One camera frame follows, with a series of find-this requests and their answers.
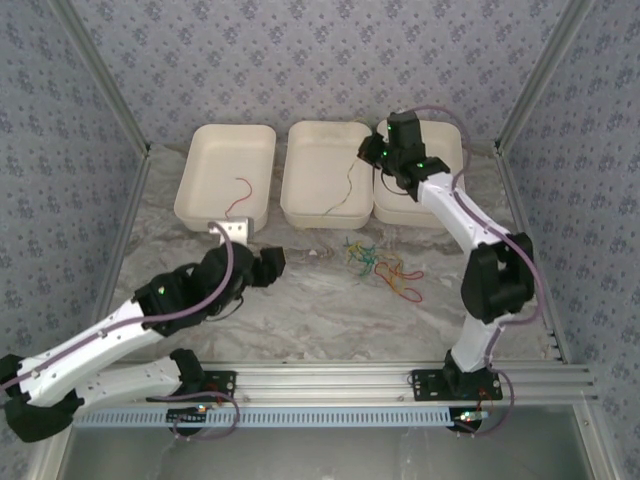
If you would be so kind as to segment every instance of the yellow wire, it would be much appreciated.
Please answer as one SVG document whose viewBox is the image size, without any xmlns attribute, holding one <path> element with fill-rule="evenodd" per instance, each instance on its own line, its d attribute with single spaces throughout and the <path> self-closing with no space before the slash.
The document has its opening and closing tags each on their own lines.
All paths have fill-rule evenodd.
<svg viewBox="0 0 640 480">
<path fill-rule="evenodd" d="M 329 209 L 327 209 L 327 211 L 322 214 L 323 217 L 325 215 L 328 215 L 331 211 L 335 210 L 336 208 L 341 207 L 342 205 L 344 205 L 347 202 L 347 200 L 349 199 L 349 196 L 351 195 L 351 192 L 353 190 L 353 182 L 351 181 L 351 171 L 353 170 L 353 167 L 356 166 L 356 162 L 358 160 L 359 160 L 358 157 L 354 158 L 353 159 L 353 163 L 349 167 L 349 171 L 347 171 L 347 180 L 349 182 L 349 191 L 347 192 L 347 194 L 345 195 L 344 199 L 340 203 L 338 203 L 337 205 L 334 205 L 333 207 L 330 207 Z"/>
<path fill-rule="evenodd" d="M 364 123 L 367 127 L 369 127 L 369 123 L 367 122 L 367 119 L 364 117 L 356 117 L 353 120 L 350 120 L 349 123 L 351 122 L 359 122 L 359 123 Z M 351 181 L 351 171 L 353 170 L 353 167 L 355 167 L 356 163 L 358 162 L 358 157 L 353 159 L 353 163 L 351 164 L 351 166 L 349 167 L 349 171 L 347 172 L 347 181 L 349 182 L 349 191 L 347 192 L 347 194 L 345 195 L 344 199 L 334 205 L 333 207 L 330 207 L 329 209 L 327 209 L 326 212 L 324 212 L 321 216 L 324 217 L 325 215 L 329 215 L 329 213 L 331 213 L 333 210 L 335 210 L 338 207 L 341 207 L 342 205 L 344 205 L 347 200 L 349 199 L 349 196 L 351 195 L 351 192 L 353 191 L 353 182 Z"/>
</svg>

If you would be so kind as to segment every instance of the gray marble table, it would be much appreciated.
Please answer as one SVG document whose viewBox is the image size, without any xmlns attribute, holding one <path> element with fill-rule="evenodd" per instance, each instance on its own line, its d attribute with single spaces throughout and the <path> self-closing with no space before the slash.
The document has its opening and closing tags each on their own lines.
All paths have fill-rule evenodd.
<svg viewBox="0 0 640 480">
<path fill-rule="evenodd" d="M 465 312 L 460 299 L 465 263 L 453 238 L 445 230 L 390 226 L 373 217 L 357 231 L 294 229 L 279 206 L 284 152 L 279 146 L 267 226 L 251 242 L 255 250 L 285 248 L 288 264 L 282 278 L 267 289 L 248 289 L 244 306 L 228 319 L 184 330 L 133 357 L 147 360 L 183 347 L 203 361 L 443 359 L 460 335 Z M 184 152 L 161 146 L 151 150 L 113 308 L 154 275 L 200 261 L 216 245 L 212 236 L 187 230 L 173 212 L 185 161 Z M 482 208 L 513 228 L 492 159 L 474 159 L 466 185 Z M 397 251 L 407 269 L 424 270 L 424 279 L 412 285 L 423 302 L 407 302 L 382 279 L 349 270 L 347 236 Z M 542 322 L 507 330 L 496 349 L 498 358 L 552 356 Z"/>
</svg>

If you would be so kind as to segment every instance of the wall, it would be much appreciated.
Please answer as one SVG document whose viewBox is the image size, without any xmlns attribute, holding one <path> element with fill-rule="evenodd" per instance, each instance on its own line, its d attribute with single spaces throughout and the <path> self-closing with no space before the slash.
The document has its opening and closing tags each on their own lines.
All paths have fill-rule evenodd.
<svg viewBox="0 0 640 480">
<path fill-rule="evenodd" d="M 640 478 L 640 5 L 599 0 L 508 158 L 574 360 Z"/>
<path fill-rule="evenodd" d="M 29 355 L 91 322 L 138 158 L 46 1 L 0 18 L 0 356 Z M 4 418 L 0 451 L 22 478 Z"/>
<path fill-rule="evenodd" d="M 564 0 L 74 0 L 148 141 L 448 105 L 494 139 Z"/>
</svg>

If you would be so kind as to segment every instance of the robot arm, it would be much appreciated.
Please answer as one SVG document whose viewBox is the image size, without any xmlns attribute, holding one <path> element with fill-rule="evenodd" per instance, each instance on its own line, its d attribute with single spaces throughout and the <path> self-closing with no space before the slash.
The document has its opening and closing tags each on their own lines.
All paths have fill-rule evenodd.
<svg viewBox="0 0 640 480">
<path fill-rule="evenodd" d="M 188 350 L 176 350 L 147 365 L 102 370 L 130 352 L 218 315 L 247 286 L 267 287 L 282 275 L 281 248 L 267 248 L 254 257 L 246 246 L 230 245 L 229 282 L 200 310 L 154 321 L 158 315 L 198 305 L 218 288 L 227 269 L 226 246 L 210 250 L 199 264 L 156 276 L 107 318 L 65 343 L 29 358 L 7 355 L 0 359 L 0 384 L 10 397 L 4 406 L 9 426 L 21 439 L 32 442 L 63 430 L 76 414 L 179 389 L 201 389 L 204 373 Z"/>
<path fill-rule="evenodd" d="M 531 271 L 499 235 L 508 237 L 530 259 L 533 246 L 526 234 L 511 235 L 465 192 L 452 188 L 454 176 L 449 167 L 440 158 L 426 155 L 414 112 L 391 114 L 387 129 L 388 142 L 374 133 L 364 139 L 358 157 L 394 176 L 399 188 L 429 208 L 458 242 L 468 262 L 461 288 L 468 313 L 462 335 L 447 353 L 443 369 L 453 397 L 467 398 L 477 393 L 483 381 L 493 382 L 485 368 L 487 346 L 496 329 L 512 319 L 534 294 Z"/>
</svg>

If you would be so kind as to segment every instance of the white plastic tray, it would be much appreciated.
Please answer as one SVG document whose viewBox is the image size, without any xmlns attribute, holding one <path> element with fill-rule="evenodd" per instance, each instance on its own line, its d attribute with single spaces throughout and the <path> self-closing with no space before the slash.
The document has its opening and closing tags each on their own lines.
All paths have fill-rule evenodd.
<svg viewBox="0 0 640 480">
<path fill-rule="evenodd" d="M 193 135 L 187 165 L 173 206 L 176 216 L 196 232 L 211 220 L 250 217 L 254 231 L 267 223 L 267 204 L 276 132 L 266 125 L 205 125 Z"/>
<path fill-rule="evenodd" d="M 348 229 L 367 223 L 373 169 L 356 155 L 368 135 L 369 127 L 357 122 L 303 121 L 291 127 L 280 197 L 287 222 L 297 228 Z M 349 193 L 352 165 L 351 194 L 339 205 Z"/>
<path fill-rule="evenodd" d="M 377 131 L 385 140 L 388 139 L 386 120 L 378 124 Z M 420 131 L 428 156 L 440 157 L 451 168 L 451 173 L 462 169 L 462 142 L 460 131 L 454 125 L 420 120 Z M 373 185 L 373 214 L 378 220 L 393 225 L 443 228 L 440 220 L 429 209 L 417 204 L 409 196 L 389 192 L 382 184 L 381 175 L 379 170 L 375 172 Z M 398 189 L 393 177 L 385 175 L 385 183 L 390 190 L 404 193 Z M 458 186 L 464 190 L 464 178 L 460 178 Z"/>
</svg>

